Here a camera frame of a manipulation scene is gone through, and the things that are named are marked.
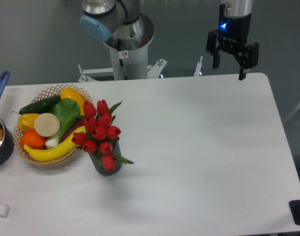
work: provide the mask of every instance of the dark vase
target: dark vase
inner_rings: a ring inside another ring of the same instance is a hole
[[[115,154],[121,156],[120,147],[119,147],[119,143],[118,142],[115,143],[115,145],[113,146],[112,150],[113,150],[113,152]],[[100,173],[101,175],[104,175],[104,176],[111,176],[111,175],[117,173],[120,170],[121,166],[122,166],[122,164],[120,162],[115,161],[115,169],[113,171],[107,171],[107,170],[105,170],[104,166],[100,165],[97,162],[97,159],[94,156],[94,154],[89,153],[89,156],[91,157],[91,160],[92,160],[92,162],[94,164],[94,167],[97,170],[97,172]]]

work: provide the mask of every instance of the metal stand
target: metal stand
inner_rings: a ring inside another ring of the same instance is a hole
[[[296,105],[296,107],[287,116],[287,118],[284,121],[284,125],[286,125],[298,112],[300,112],[300,102]]]

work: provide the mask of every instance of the white cylinder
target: white cylinder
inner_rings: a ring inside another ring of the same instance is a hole
[[[123,58],[116,49],[109,47],[111,66],[113,68],[114,79],[124,80],[124,70],[120,66],[119,57],[122,58],[124,69],[128,80],[139,80],[148,78],[148,44],[142,48],[127,51],[128,57]]]
[[[252,0],[222,0],[227,6],[226,17],[242,17],[249,15],[252,10]]]
[[[0,203],[0,217],[6,218],[10,211],[10,206],[8,204]]]

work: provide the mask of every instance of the red tulip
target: red tulip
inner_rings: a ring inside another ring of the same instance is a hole
[[[88,153],[94,153],[97,149],[96,143],[93,140],[87,140],[83,145],[82,149]]]
[[[105,100],[102,100],[102,101],[98,101],[97,102],[97,112],[100,113],[100,115],[104,115],[108,110],[109,110],[109,107],[106,103]]]
[[[98,126],[103,126],[103,127],[108,127],[111,123],[111,114],[110,113],[105,113],[102,115],[98,120],[97,120],[97,125]]]
[[[102,157],[102,164],[107,171],[115,170],[115,158],[112,155],[104,155]]]
[[[94,139],[97,140],[104,140],[107,136],[107,131],[105,127],[102,126],[96,126],[91,129],[91,135]]]
[[[83,103],[83,111],[86,117],[95,117],[96,115],[96,109],[94,105],[89,101],[85,101]]]
[[[86,134],[83,132],[76,133],[73,135],[71,141],[74,142],[74,144],[76,145],[82,145],[86,141]]]
[[[97,122],[93,117],[86,117],[84,119],[84,126],[87,131],[91,131],[92,128],[97,126]]]
[[[102,142],[99,146],[99,151],[103,155],[111,154],[112,144],[109,142]]]
[[[107,137],[109,139],[117,138],[120,133],[121,133],[121,130],[114,125],[111,125],[110,127],[107,128]]]

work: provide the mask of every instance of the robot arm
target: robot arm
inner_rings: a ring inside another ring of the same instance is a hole
[[[218,29],[208,34],[206,51],[213,56],[213,69],[219,67],[219,52],[229,53],[240,65],[239,80],[258,64],[259,44],[247,44],[252,0],[224,0],[219,6]]]
[[[122,25],[135,22],[140,16],[139,0],[83,0],[83,29],[98,41],[108,40]]]

